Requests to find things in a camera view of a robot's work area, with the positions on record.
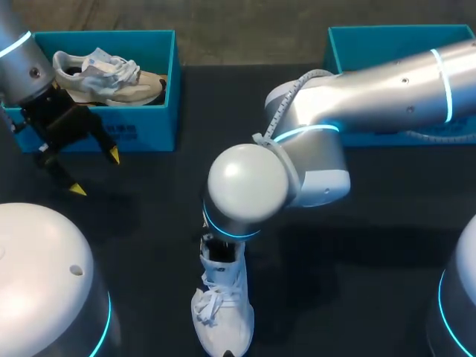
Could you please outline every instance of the sneaker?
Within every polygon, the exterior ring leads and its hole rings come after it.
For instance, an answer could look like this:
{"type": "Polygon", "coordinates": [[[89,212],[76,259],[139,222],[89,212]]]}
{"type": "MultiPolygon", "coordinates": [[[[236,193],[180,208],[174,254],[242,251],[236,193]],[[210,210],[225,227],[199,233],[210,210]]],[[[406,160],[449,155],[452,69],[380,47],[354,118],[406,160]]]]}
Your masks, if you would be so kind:
{"type": "Polygon", "coordinates": [[[192,319],[204,350],[211,357],[241,357],[250,347],[254,311],[248,300],[245,243],[204,237],[200,260],[204,288],[192,298],[192,319]]]}
{"type": "Polygon", "coordinates": [[[53,67],[58,86],[76,103],[143,106],[164,101],[166,82],[162,77],[100,48],[85,57],[58,51],[53,67]]]}

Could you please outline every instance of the robotic arm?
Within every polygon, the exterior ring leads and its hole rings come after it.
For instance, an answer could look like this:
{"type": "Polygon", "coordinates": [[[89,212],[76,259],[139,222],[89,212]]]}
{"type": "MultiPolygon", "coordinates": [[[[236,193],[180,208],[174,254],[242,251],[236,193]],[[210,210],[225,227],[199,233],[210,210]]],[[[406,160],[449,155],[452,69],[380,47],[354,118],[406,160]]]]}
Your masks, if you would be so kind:
{"type": "Polygon", "coordinates": [[[288,206],[334,202],[350,190],[340,132],[400,132],[476,113],[476,42],[460,42],[363,71],[312,71],[266,98],[256,144],[214,161],[203,200],[214,236],[245,241],[288,206]]]}
{"type": "Polygon", "coordinates": [[[65,90],[54,83],[55,71],[33,35],[11,10],[8,0],[0,0],[0,102],[19,106],[23,123],[8,120],[0,107],[0,117],[10,121],[14,133],[31,126],[44,144],[35,156],[60,187],[86,194],[59,164],[57,153],[66,146],[92,135],[106,157],[119,164],[116,143],[104,130],[101,119],[86,106],[78,106],[65,90]]]}

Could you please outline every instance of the screw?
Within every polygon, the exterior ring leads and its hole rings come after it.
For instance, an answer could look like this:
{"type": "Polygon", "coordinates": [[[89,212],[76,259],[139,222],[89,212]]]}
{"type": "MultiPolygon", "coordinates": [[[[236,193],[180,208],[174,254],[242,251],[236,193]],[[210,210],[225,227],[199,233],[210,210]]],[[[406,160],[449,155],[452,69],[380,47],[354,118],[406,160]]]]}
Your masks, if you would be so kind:
{"type": "Polygon", "coordinates": [[[32,77],[32,78],[39,78],[39,69],[36,68],[36,67],[33,67],[33,68],[30,70],[30,77],[32,77]]]}

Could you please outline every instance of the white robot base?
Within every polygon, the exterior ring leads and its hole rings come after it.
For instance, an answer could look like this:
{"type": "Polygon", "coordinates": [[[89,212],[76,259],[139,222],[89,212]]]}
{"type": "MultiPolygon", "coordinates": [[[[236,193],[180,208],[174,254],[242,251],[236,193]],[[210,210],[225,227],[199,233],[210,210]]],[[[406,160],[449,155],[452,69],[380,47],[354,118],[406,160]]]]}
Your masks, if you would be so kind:
{"type": "Polygon", "coordinates": [[[0,205],[0,355],[118,355],[119,323],[80,230],[37,205],[0,205]]]}
{"type": "Polygon", "coordinates": [[[434,357],[476,357],[476,217],[442,273],[426,332],[434,357]]]}

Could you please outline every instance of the teal box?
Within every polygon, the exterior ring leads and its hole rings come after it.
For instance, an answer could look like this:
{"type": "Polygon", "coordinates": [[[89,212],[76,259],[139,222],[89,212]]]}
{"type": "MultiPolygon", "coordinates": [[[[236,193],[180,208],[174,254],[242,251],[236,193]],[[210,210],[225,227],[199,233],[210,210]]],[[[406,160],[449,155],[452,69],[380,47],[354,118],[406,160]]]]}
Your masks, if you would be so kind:
{"type": "MultiPolygon", "coordinates": [[[[381,65],[475,37],[467,25],[333,27],[327,35],[324,68],[335,74],[381,65]]],[[[476,118],[471,117],[433,126],[423,133],[447,138],[475,132],[476,118]]],[[[344,134],[342,140],[350,147],[458,144],[451,140],[422,141],[405,133],[344,134]]]]}
{"type": "MultiPolygon", "coordinates": [[[[167,75],[164,105],[98,106],[91,107],[91,111],[102,117],[120,152],[175,149],[181,84],[175,31],[44,32],[35,33],[34,38],[49,60],[56,51],[85,56],[99,47],[113,56],[134,60],[144,71],[167,75]]],[[[6,108],[6,112],[16,123],[23,121],[19,108],[6,108]]],[[[16,138],[23,152],[36,152],[42,145],[30,127],[16,138]]],[[[65,151],[98,152],[100,148],[94,139],[88,138],[65,151]]]]}

